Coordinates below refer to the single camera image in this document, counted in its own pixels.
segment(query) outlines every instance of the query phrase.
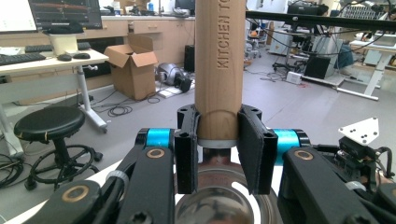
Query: stool seat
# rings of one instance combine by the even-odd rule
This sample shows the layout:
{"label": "stool seat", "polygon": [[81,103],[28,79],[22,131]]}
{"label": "stool seat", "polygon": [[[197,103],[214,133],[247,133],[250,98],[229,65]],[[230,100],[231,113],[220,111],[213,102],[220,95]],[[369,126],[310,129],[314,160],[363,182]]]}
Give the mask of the stool seat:
{"label": "stool seat", "polygon": [[25,141],[49,141],[71,136],[84,121],[84,113],[77,108],[48,107],[20,119],[15,124],[14,133]]}

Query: white bracket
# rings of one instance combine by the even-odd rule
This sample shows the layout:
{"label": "white bracket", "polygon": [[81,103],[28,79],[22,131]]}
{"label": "white bracket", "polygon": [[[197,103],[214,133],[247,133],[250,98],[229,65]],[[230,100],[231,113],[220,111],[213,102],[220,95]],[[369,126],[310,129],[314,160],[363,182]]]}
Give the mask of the white bracket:
{"label": "white bracket", "polygon": [[342,127],[338,132],[362,146],[368,146],[379,136],[378,127],[378,118],[370,118]]}

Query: white desk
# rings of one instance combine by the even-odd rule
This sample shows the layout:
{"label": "white desk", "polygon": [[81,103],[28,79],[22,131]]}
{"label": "white desk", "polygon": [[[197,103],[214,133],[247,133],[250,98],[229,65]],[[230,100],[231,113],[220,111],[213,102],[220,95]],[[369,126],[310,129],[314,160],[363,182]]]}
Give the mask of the white desk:
{"label": "white desk", "polygon": [[48,59],[38,62],[0,66],[0,76],[20,76],[37,71],[39,72],[49,69],[56,70],[63,67],[77,68],[76,73],[66,76],[54,76],[23,82],[0,84],[0,128],[7,141],[7,147],[11,156],[18,158],[23,155],[23,150],[21,142],[14,135],[13,128],[4,112],[2,107],[2,104],[4,103],[15,102],[21,99],[33,98],[60,91],[70,91],[74,88],[77,89],[80,87],[84,102],[83,111],[94,121],[98,128],[106,132],[107,124],[91,109],[82,66],[94,63],[103,63],[108,61],[108,57],[93,49],[84,50],[83,52],[89,53],[91,58],[88,60],[73,59],[70,62],[61,62],[58,61],[56,57],[48,57]]}
{"label": "white desk", "polygon": [[[355,40],[355,41],[350,42],[349,44],[354,47],[363,47],[363,46],[367,45],[368,43]],[[357,96],[364,97],[367,99],[378,100],[378,97],[373,96],[372,94],[373,94],[374,89],[378,88],[378,86],[377,86],[378,81],[381,80],[381,78],[384,74],[385,66],[388,65],[388,63],[389,63],[389,59],[390,59],[389,56],[393,55],[396,52],[396,46],[388,47],[388,46],[379,46],[379,45],[370,44],[363,48],[364,49],[375,49],[381,53],[381,58],[379,59],[379,62],[375,67],[375,70],[373,72],[373,75],[370,78],[369,83],[365,84],[365,83],[361,83],[361,82],[356,82],[352,79],[345,79],[345,81],[350,81],[350,82],[354,82],[354,83],[367,85],[366,90],[364,91],[364,93],[360,93],[360,92],[349,91],[349,90],[338,88],[338,87],[336,89],[341,92],[357,95]]]}

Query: black stool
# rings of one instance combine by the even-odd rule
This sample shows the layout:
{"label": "black stool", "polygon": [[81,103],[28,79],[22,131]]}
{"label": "black stool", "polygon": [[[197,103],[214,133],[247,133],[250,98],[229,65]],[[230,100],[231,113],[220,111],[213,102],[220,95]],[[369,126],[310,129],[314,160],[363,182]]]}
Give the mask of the black stool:
{"label": "black stool", "polygon": [[[33,165],[30,175],[25,182],[27,189],[34,189],[36,187],[36,181],[45,184],[54,184],[55,189],[57,189],[60,183],[66,180],[73,180],[75,176],[82,174],[89,168],[96,173],[99,172],[92,165],[92,162],[93,160],[100,161],[103,157],[102,153],[95,152],[93,148],[83,145],[67,146],[64,142],[64,138],[76,133],[84,124],[84,121],[84,113],[79,109],[68,106],[55,106],[38,110],[17,122],[14,127],[14,133],[18,138],[45,144],[52,140],[55,145],[55,150],[41,156]],[[71,157],[68,151],[71,147],[79,147],[82,150]],[[86,153],[90,153],[89,160],[86,163],[77,162],[77,159]],[[40,162],[51,154],[55,156],[55,164],[45,168],[38,168]],[[53,170],[59,170],[57,178],[47,179],[38,176],[39,174]]]}

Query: office chair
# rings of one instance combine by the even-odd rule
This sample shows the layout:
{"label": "office chair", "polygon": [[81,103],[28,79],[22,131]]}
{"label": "office chair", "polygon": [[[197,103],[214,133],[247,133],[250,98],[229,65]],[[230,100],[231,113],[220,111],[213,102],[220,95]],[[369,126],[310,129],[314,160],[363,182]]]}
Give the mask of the office chair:
{"label": "office chair", "polygon": [[[73,180],[87,169],[92,169],[95,173],[99,172],[92,162],[100,161],[103,157],[102,153],[83,145],[67,146],[64,141],[66,137],[76,133],[84,121],[85,115],[78,108],[54,106],[37,110],[15,124],[14,133],[21,140],[45,144],[52,141],[55,145],[54,150],[40,156],[32,166],[25,182],[26,189],[34,189],[36,182],[54,184],[54,188],[57,189],[59,184]],[[71,148],[82,148],[82,150],[76,150],[78,153],[71,156],[69,154]],[[84,158],[85,162],[78,161],[87,153],[89,156]],[[58,173],[56,177],[51,178],[54,176],[54,171]]]}
{"label": "office chair", "polygon": [[251,48],[245,49],[245,57],[247,57],[249,53],[252,53],[253,58],[256,58],[257,56],[261,58],[262,53],[260,52],[260,42],[265,43],[265,38],[266,34],[262,30],[262,28],[255,23],[251,23],[250,28],[247,32],[247,43],[251,45]]}

